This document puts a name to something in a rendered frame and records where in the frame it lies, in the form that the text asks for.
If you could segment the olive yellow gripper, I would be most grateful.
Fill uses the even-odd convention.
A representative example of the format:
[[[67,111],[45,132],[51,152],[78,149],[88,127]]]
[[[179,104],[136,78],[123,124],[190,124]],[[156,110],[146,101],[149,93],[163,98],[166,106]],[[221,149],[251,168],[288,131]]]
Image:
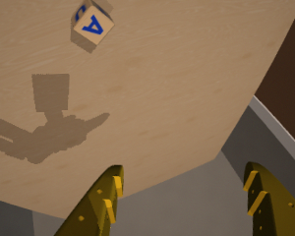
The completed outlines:
[[[109,236],[116,222],[117,198],[123,196],[122,165],[108,167],[92,184],[54,236]],[[249,161],[243,190],[253,236],[295,236],[295,199],[262,165]]]

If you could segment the beige block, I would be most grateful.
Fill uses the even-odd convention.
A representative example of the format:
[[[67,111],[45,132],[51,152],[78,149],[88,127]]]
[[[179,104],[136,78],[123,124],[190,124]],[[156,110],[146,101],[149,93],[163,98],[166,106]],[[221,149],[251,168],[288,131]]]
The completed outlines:
[[[115,26],[109,14],[92,0],[85,0],[71,19],[74,31],[94,45]]]

